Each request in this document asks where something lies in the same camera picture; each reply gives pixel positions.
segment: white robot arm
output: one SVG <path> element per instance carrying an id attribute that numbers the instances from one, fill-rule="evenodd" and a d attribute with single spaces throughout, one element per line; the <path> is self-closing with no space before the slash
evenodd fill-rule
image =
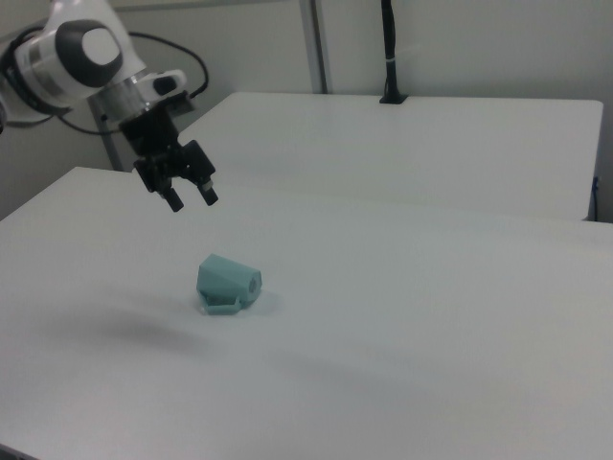
<path id="1" fill-rule="evenodd" d="M 120 19 L 105 0 L 54 0 L 46 26 L 18 36 L 0 57 L 0 133 L 61 116 L 95 99 L 140 156 L 135 167 L 150 192 L 178 211 L 171 186 L 180 176 L 216 201 L 215 168 L 200 146 L 178 144 L 169 110 L 189 105 L 187 82 L 174 70 L 147 74 Z"/>

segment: table surface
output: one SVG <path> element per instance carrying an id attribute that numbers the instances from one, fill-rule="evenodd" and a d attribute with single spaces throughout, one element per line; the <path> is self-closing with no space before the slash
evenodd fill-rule
<path id="1" fill-rule="evenodd" d="M 76 169 L 0 222 L 0 444 L 83 458 L 602 459 L 613 228 Z M 216 253 L 249 310 L 196 310 Z"/>
<path id="2" fill-rule="evenodd" d="M 581 220 L 602 104 L 236 93 L 181 135 L 234 184 Z"/>

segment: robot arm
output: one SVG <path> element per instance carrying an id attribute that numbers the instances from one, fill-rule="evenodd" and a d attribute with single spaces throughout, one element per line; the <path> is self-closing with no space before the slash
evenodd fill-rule
<path id="1" fill-rule="evenodd" d="M 195 142 L 179 145 L 170 111 L 190 105 L 181 71 L 147 74 L 120 19 L 105 0 L 55 0 L 42 31 L 14 40 L 0 57 L 0 132 L 64 115 L 96 101 L 139 155 L 135 167 L 150 192 L 173 211 L 183 207 L 171 180 L 190 180 L 207 204 L 216 202 L 215 172 Z"/>

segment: black cable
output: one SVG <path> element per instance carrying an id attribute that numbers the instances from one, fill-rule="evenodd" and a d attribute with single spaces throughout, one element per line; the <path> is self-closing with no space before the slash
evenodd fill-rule
<path id="1" fill-rule="evenodd" d="M 204 73 L 204 82 L 190 94 L 190 99 L 195 98 L 197 95 L 203 93 L 207 89 L 207 87 L 209 86 L 209 70 L 207 69 L 207 66 L 202 60 L 202 58 L 199 55 L 197 55 L 195 52 L 187 49 L 184 46 L 181 46 L 177 43 L 174 43 L 170 40 L 166 40 L 165 38 L 161 38 L 159 36 L 155 36 L 151 34 L 143 34 L 141 32 L 130 32 L 129 34 L 130 36 L 135 36 L 137 38 L 144 38 L 147 40 L 157 41 L 164 45 L 170 46 L 171 48 L 174 48 L 176 50 L 179 50 L 185 53 L 186 55 L 191 56 L 198 63 L 198 65 L 202 69 L 202 72 Z"/>
<path id="2" fill-rule="evenodd" d="M 599 179 L 594 177 L 592 181 L 592 198 L 594 199 L 594 221 L 598 222 L 598 186 Z"/>
<path id="3" fill-rule="evenodd" d="M 17 44 L 17 46 L 21 45 L 24 41 L 26 41 L 26 38 L 28 37 L 29 34 L 33 34 L 34 32 L 40 32 L 42 31 L 44 28 L 42 26 L 35 26 L 35 27 L 31 27 L 29 29 L 26 29 L 25 31 L 23 31 L 21 34 L 19 34 L 15 40 L 13 40 L 14 43 Z"/>
<path id="4" fill-rule="evenodd" d="M 67 125 L 68 127 L 71 127 L 72 129 L 74 129 L 75 131 L 81 132 L 83 134 L 89 134 L 91 136 L 110 136 L 111 134 L 117 134 L 121 132 L 119 129 L 112 129 L 110 131 L 92 131 L 90 129 L 85 129 L 84 127 L 73 125 L 68 120 L 66 120 L 63 117 L 63 115 L 57 115 L 57 119 L 60 120 L 65 125 Z"/>

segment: white wall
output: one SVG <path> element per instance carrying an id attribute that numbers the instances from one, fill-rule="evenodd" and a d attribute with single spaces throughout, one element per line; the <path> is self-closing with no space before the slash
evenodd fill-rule
<path id="1" fill-rule="evenodd" d="M 0 0 L 0 36 L 7 25 L 26 26 L 48 8 L 41 0 Z M 0 43 L 4 51 L 7 42 Z M 79 119 L 91 119 L 87 110 Z M 6 128 L 0 135 L 0 219 L 76 166 L 109 169 L 98 138 L 79 134 L 57 120 L 33 129 Z"/>
<path id="2" fill-rule="evenodd" d="M 381 94 L 385 64 L 380 2 L 318 1 L 331 92 Z M 613 221 L 612 1 L 393 4 L 398 81 L 404 92 L 603 102 L 599 204 L 601 218 Z"/>

